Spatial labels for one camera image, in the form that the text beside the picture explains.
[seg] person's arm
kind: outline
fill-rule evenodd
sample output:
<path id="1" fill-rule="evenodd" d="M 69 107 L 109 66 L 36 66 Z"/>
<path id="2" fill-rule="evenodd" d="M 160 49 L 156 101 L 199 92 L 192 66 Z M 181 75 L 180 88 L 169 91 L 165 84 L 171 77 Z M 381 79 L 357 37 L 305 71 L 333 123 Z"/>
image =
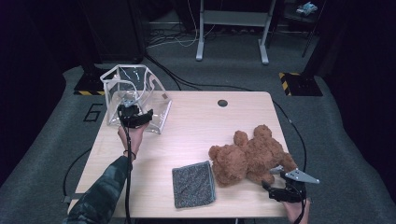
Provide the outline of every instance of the person's arm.
<path id="1" fill-rule="evenodd" d="M 298 218 L 302 211 L 301 203 L 286 203 L 282 202 L 286 209 L 286 214 L 288 216 L 289 222 L 294 223 L 294 221 Z M 304 216 L 300 221 L 301 224 L 308 224 L 308 216 L 309 216 L 309 207 L 311 202 L 306 199 L 305 208 L 304 208 Z"/>
<path id="2" fill-rule="evenodd" d="M 135 155 L 139 150 L 146 127 L 147 124 L 138 129 L 129 129 L 131 150 Z M 119 128 L 118 134 L 124 149 L 127 150 L 126 133 L 122 127 Z M 108 223 L 110 221 L 128 175 L 127 157 L 128 152 L 124 151 L 123 156 L 106 168 L 99 179 L 74 205 L 64 223 Z"/>

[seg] black cable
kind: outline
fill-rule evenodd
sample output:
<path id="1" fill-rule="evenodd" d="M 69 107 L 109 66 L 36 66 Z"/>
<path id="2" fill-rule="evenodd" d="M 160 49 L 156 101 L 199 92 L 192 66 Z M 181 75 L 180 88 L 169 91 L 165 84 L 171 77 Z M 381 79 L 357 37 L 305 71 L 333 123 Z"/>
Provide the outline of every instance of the black cable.
<path id="1" fill-rule="evenodd" d="M 298 193 L 298 195 L 300 196 L 300 199 L 301 199 L 301 213 L 297 217 L 297 219 L 294 221 L 294 224 L 299 224 L 301 222 L 301 220 L 303 219 L 303 216 L 304 216 L 306 198 L 304 199 L 303 195 L 301 195 L 300 191 L 297 190 L 297 188 L 295 188 L 293 185 L 289 185 L 289 187 L 292 187 Z"/>
<path id="2" fill-rule="evenodd" d="M 276 102 L 274 101 L 274 104 L 279 107 L 280 111 L 282 111 L 282 114 L 285 116 L 285 118 L 289 121 L 289 123 L 291 124 L 291 126 L 294 128 L 294 130 L 297 132 L 298 136 L 300 137 L 300 141 L 303 144 L 303 149 L 304 149 L 304 166 L 303 166 L 303 172 L 305 172 L 305 168 L 306 168 L 306 147 L 305 147 L 305 142 L 303 137 L 301 136 L 300 132 L 298 131 L 297 127 L 294 125 L 294 123 L 291 121 L 291 119 L 289 119 L 289 117 L 286 115 L 285 111 L 283 110 L 283 108 Z"/>
<path id="3" fill-rule="evenodd" d="M 67 168 L 66 174 L 64 175 L 64 183 L 63 183 L 63 190 L 64 190 L 64 197 L 67 197 L 67 192 L 66 192 L 66 180 L 67 180 L 67 176 L 69 175 L 70 170 L 73 168 L 74 164 L 81 158 L 83 157 L 85 154 L 87 154 L 87 152 L 91 151 L 92 147 L 90 147 L 88 150 L 84 151 L 81 155 L 79 155 L 69 166 L 69 168 Z"/>
<path id="4" fill-rule="evenodd" d="M 126 192 L 125 192 L 125 214 L 126 214 L 126 222 L 131 224 L 131 214 L 129 212 L 129 197 L 131 194 L 131 171 L 132 171 L 132 150 L 131 150 L 131 137 L 129 136 L 129 128 L 126 128 L 123 122 L 120 122 L 122 129 L 125 131 L 126 140 L 127 140 L 127 150 L 128 150 L 128 175 L 126 176 Z"/>
<path id="5" fill-rule="evenodd" d="M 207 86 L 207 87 L 226 87 L 226 88 L 234 88 L 234 89 L 238 89 L 238 90 L 244 90 L 244 91 L 253 91 L 250 89 L 246 89 L 246 88 L 241 88 L 241 87 L 235 87 L 235 86 L 229 86 L 229 85 L 209 85 L 209 84 L 197 84 L 197 83 L 192 83 L 189 82 L 181 77 L 178 77 L 177 75 L 175 75 L 173 72 L 171 72 L 168 68 L 166 68 L 165 66 L 163 66 L 162 64 L 160 64 L 157 60 L 153 59 L 152 57 L 150 57 L 147 53 L 145 55 L 145 57 L 147 59 L 149 59 L 150 61 L 152 61 L 153 63 L 155 63 L 157 66 L 159 66 L 166 74 L 168 74 L 176 83 L 178 81 L 182 82 L 182 84 L 184 85 L 188 85 L 188 86 Z M 283 110 L 282 106 L 280 106 L 280 104 L 278 104 L 276 101 L 273 100 L 273 103 L 280 109 L 280 111 L 282 112 L 282 114 L 285 116 L 285 118 L 288 120 L 288 122 L 291 124 L 291 126 L 294 128 L 295 132 L 297 132 L 301 143 L 303 144 L 303 149 L 304 149 L 304 167 L 303 167 L 303 172 L 305 172 L 305 168 L 306 168 L 306 146 L 305 146 L 305 142 L 303 137 L 301 136 L 300 132 L 298 131 L 297 127 L 294 125 L 294 123 L 291 121 L 291 119 L 289 119 L 288 115 L 286 114 L 286 112 Z M 300 194 L 300 192 L 294 188 L 300 195 L 300 197 L 302 198 L 302 213 L 299 215 L 299 217 L 297 218 L 295 223 L 300 223 L 301 219 L 304 216 L 304 209 L 305 209 L 305 203 L 303 200 L 302 195 Z"/>
<path id="6" fill-rule="evenodd" d="M 151 36 L 151 39 L 148 43 L 149 47 L 161 44 L 161 43 L 165 42 L 165 40 L 168 40 L 168 39 L 180 39 L 180 38 L 184 38 L 184 37 L 188 36 L 186 33 L 183 33 L 181 31 L 176 34 L 171 34 L 171 35 L 166 35 L 164 33 L 164 31 L 165 31 L 164 29 L 155 30 L 155 31 L 158 33 L 156 35 Z"/>

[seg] teddy bear ear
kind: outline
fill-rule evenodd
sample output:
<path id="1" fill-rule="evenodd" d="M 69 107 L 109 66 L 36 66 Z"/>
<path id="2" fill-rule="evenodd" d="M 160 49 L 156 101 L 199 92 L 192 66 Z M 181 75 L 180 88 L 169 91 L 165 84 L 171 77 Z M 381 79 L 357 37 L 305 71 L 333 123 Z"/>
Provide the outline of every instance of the teddy bear ear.
<path id="1" fill-rule="evenodd" d="M 248 134 L 242 131 L 236 131 L 233 135 L 233 143 L 241 147 L 248 143 Z"/>
<path id="2" fill-rule="evenodd" d="M 210 159 L 214 160 L 218 156 L 220 150 L 221 150 L 221 147 L 219 147 L 219 146 L 211 147 L 209 149 L 209 153 L 208 153 Z"/>
<path id="3" fill-rule="evenodd" d="M 272 132 L 265 124 L 262 124 L 254 129 L 254 136 L 272 137 Z"/>

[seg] wire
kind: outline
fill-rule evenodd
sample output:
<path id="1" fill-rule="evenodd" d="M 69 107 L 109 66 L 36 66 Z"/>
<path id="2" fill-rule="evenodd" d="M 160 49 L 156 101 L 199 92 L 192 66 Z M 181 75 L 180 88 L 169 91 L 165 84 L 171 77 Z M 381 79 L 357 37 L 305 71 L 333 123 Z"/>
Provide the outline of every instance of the wire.
<path id="1" fill-rule="evenodd" d="M 67 197 L 67 192 L 66 192 L 66 180 L 67 180 L 67 176 L 69 175 L 70 170 L 73 168 L 74 164 L 81 158 L 83 157 L 85 154 L 87 154 L 87 152 L 91 151 L 92 147 L 90 147 L 90 149 L 84 151 L 81 155 L 79 155 L 71 164 L 70 166 L 67 168 L 66 174 L 64 175 L 64 183 L 63 183 L 63 191 L 64 191 L 64 197 Z"/>
<path id="2" fill-rule="evenodd" d="M 126 177 L 126 192 L 125 192 L 125 214 L 126 214 L 126 222 L 131 224 L 131 214 L 129 212 L 129 197 L 131 194 L 131 171 L 132 171 L 132 150 L 131 150 L 131 136 L 129 136 L 129 120 L 128 120 L 128 128 L 124 126 L 124 123 L 120 122 L 122 129 L 125 131 L 126 140 L 127 140 L 127 149 L 128 149 L 128 175 Z"/>
<path id="3" fill-rule="evenodd" d="M 191 18 L 192 18 L 192 22 L 193 22 L 193 24 L 194 24 L 194 30 L 195 30 L 194 39 L 192 39 L 192 40 L 180 40 L 180 38 L 186 36 L 186 35 L 179 36 L 179 35 L 183 34 L 182 32 L 180 32 L 180 33 L 177 34 L 177 35 L 164 35 L 163 37 L 160 37 L 160 38 L 156 39 L 156 41 L 157 41 L 157 40 L 165 40 L 165 39 L 175 39 L 176 41 L 163 42 L 163 43 L 154 44 L 154 45 L 152 45 L 153 43 L 151 42 L 151 43 L 150 43 L 151 46 L 148 46 L 148 47 L 147 47 L 148 49 L 154 48 L 154 47 L 158 47 L 158 46 L 160 46 L 160 45 L 174 44 L 174 43 L 178 43 L 179 45 L 181 45 L 181 46 L 187 48 L 187 47 L 191 46 L 193 43 L 195 43 L 195 41 L 197 41 L 197 39 L 198 39 L 198 38 L 197 38 L 197 37 L 198 37 L 198 30 L 197 30 L 195 18 L 192 16 L 190 0 L 188 0 L 187 2 L 188 2 L 189 12 L 190 12 L 190 15 L 191 15 Z M 190 44 L 188 44 L 188 45 L 183 45 L 182 43 L 185 43 L 185 42 L 190 42 Z"/>
<path id="4" fill-rule="evenodd" d="M 286 115 L 285 111 L 283 110 L 283 108 L 276 102 L 274 101 L 274 104 L 279 107 L 280 111 L 282 112 L 282 114 L 285 116 L 285 118 L 289 121 L 289 123 L 291 124 L 291 126 L 294 128 L 294 130 L 297 132 L 297 135 L 300 138 L 301 143 L 303 144 L 303 149 L 304 149 L 304 166 L 303 166 L 303 172 L 305 172 L 305 168 L 306 168 L 306 147 L 305 147 L 305 142 L 304 139 L 301 137 L 300 132 L 298 131 L 297 127 L 294 125 L 294 123 L 291 121 L 291 119 L 289 119 L 288 115 Z"/>
<path id="5" fill-rule="evenodd" d="M 247 88 L 242 88 L 242 87 L 235 87 L 235 86 L 230 86 L 230 85 L 213 85 L 213 84 L 199 84 L 199 83 L 193 83 L 193 82 L 189 82 L 181 77 L 178 77 L 177 75 L 175 75 L 173 72 L 171 72 L 168 68 L 166 68 L 165 66 L 163 66 L 162 64 L 160 64 L 157 60 L 155 60 L 154 58 L 152 58 L 151 56 L 149 56 L 148 53 L 145 54 L 145 57 L 147 59 L 149 59 L 150 61 L 152 61 L 153 63 L 155 63 L 157 66 L 159 66 L 167 75 L 169 75 L 175 82 L 176 84 L 178 82 L 180 82 L 183 85 L 186 86 L 190 86 L 192 88 L 194 88 L 194 86 L 203 86 L 203 87 L 225 87 L 225 88 L 232 88 L 232 89 L 238 89 L 238 90 L 242 90 L 242 91 L 253 91 Z M 306 156 L 306 146 L 305 146 L 305 142 L 303 137 L 301 136 L 300 132 L 298 131 L 297 127 L 294 125 L 294 123 L 291 121 L 291 119 L 288 117 L 288 115 L 286 114 L 286 112 L 283 110 L 283 108 L 280 106 L 280 104 L 278 104 L 276 101 L 273 100 L 273 103 L 280 109 L 280 111 L 282 112 L 282 114 L 285 116 L 285 118 L 288 120 L 288 122 L 291 124 L 291 126 L 294 128 L 295 132 L 297 132 L 300 141 L 303 145 L 303 149 L 304 149 L 304 166 L 303 166 L 303 172 L 305 172 L 306 169 L 306 161 L 307 161 L 307 156 Z"/>
<path id="6" fill-rule="evenodd" d="M 182 32 L 181 29 L 179 31 L 177 31 L 176 34 L 171 34 L 171 35 L 166 35 L 164 29 L 158 29 L 155 30 L 156 31 L 156 35 L 152 35 L 151 40 L 149 41 L 149 46 L 147 47 L 148 49 L 150 48 L 154 48 L 160 45 L 164 45 L 164 44 L 171 44 L 171 43 L 181 43 L 181 42 L 191 42 L 192 40 L 179 40 L 180 38 L 184 38 L 186 36 L 188 36 L 186 33 Z M 176 39 L 177 41 L 170 41 L 170 42 L 163 42 L 167 39 Z"/>
<path id="7" fill-rule="evenodd" d="M 222 4 L 223 4 L 223 0 L 221 0 L 220 11 L 222 11 Z M 210 28 L 210 30 L 204 35 L 204 38 L 205 38 L 207 35 L 210 34 L 210 32 L 213 30 L 213 28 L 215 28 L 215 26 L 216 26 L 216 24 L 214 24 L 214 25 L 212 26 L 212 28 Z"/>
<path id="8" fill-rule="evenodd" d="M 292 187 L 297 194 L 300 196 L 301 199 L 301 213 L 300 215 L 297 217 L 297 219 L 294 221 L 294 224 L 299 224 L 301 222 L 301 220 L 303 219 L 304 216 L 304 212 L 305 212 L 305 205 L 306 205 L 306 198 L 303 198 L 303 195 L 301 195 L 300 191 L 297 190 L 297 188 L 295 188 L 293 185 L 288 185 L 289 187 Z"/>
<path id="9" fill-rule="evenodd" d="M 178 31 L 174 30 L 174 28 L 178 26 L 179 29 Z M 166 35 L 165 34 L 165 30 L 166 31 L 170 31 L 170 32 L 176 32 L 175 34 L 171 34 L 171 35 Z M 157 43 L 161 43 L 162 41 L 164 41 L 165 39 L 174 39 L 175 37 L 184 37 L 187 34 L 185 32 L 181 31 L 181 26 L 180 24 L 175 24 L 172 28 L 170 29 L 152 29 L 151 30 L 151 39 L 149 41 L 150 45 L 154 45 Z"/>

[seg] gray carpet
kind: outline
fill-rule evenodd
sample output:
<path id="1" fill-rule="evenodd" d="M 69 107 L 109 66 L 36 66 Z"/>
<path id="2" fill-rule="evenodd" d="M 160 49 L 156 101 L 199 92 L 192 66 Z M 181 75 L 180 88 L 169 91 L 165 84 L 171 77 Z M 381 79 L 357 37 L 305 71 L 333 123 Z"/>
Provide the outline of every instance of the gray carpet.
<path id="1" fill-rule="evenodd" d="M 307 149 L 306 172 L 320 179 L 307 184 L 312 197 L 310 223 L 395 223 L 396 206 L 378 173 L 361 156 L 343 129 L 337 105 L 321 77 L 316 81 L 322 97 L 286 96 L 279 72 L 301 72 L 315 43 L 301 58 L 305 40 L 276 35 L 268 49 L 270 63 L 262 65 L 255 35 L 218 36 L 205 42 L 204 59 L 195 61 L 197 43 L 178 43 L 149 48 L 148 54 L 178 76 L 201 84 L 232 85 L 253 91 L 268 91 L 296 125 Z M 169 91 L 174 81 L 145 59 L 147 65 Z M 73 95 L 83 71 L 80 67 L 64 73 L 67 86 L 40 135 L 0 189 L 0 223 L 60 223 L 66 217 L 63 179 L 68 166 L 95 139 L 106 111 L 104 96 Z M 201 87 L 205 91 L 239 91 Z M 183 91 L 192 91 L 183 87 Z M 101 111 L 96 122 L 84 122 L 92 104 Z M 301 166 L 302 143 L 277 108 L 276 112 L 290 153 Z M 74 192 L 88 155 L 79 160 L 67 179 L 67 193 Z M 122 223 L 114 218 L 112 223 Z M 246 219 L 246 223 L 288 223 L 285 218 Z"/>

